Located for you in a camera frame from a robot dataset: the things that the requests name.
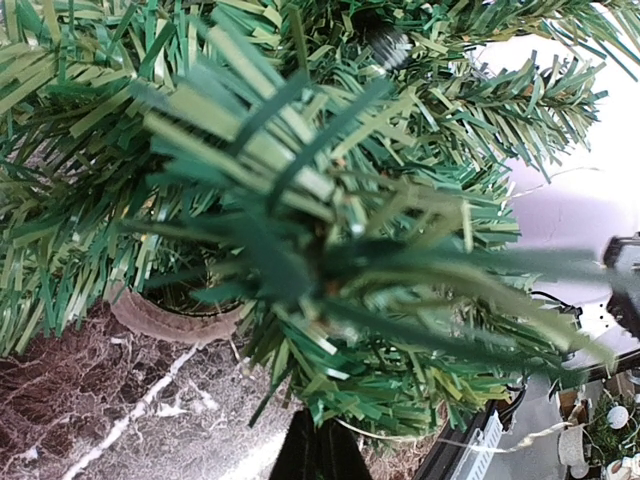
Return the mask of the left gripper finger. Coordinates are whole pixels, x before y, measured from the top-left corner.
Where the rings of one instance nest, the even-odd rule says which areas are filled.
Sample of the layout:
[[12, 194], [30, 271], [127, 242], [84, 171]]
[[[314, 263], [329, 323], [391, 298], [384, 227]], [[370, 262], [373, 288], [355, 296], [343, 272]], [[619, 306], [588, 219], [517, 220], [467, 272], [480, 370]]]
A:
[[274, 480], [371, 480], [353, 433], [334, 419], [314, 424], [297, 411], [269, 475]]

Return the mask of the small green christmas tree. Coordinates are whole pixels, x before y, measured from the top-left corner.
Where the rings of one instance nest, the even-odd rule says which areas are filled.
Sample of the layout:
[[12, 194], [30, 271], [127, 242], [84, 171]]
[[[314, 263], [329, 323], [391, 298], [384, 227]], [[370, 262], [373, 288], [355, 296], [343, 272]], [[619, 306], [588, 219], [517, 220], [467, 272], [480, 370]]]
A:
[[508, 162], [586, 142], [635, 1], [5, 1], [1, 351], [105, 300], [130, 329], [237, 328], [316, 424], [418, 436], [614, 351], [528, 292], [622, 290], [519, 250]]

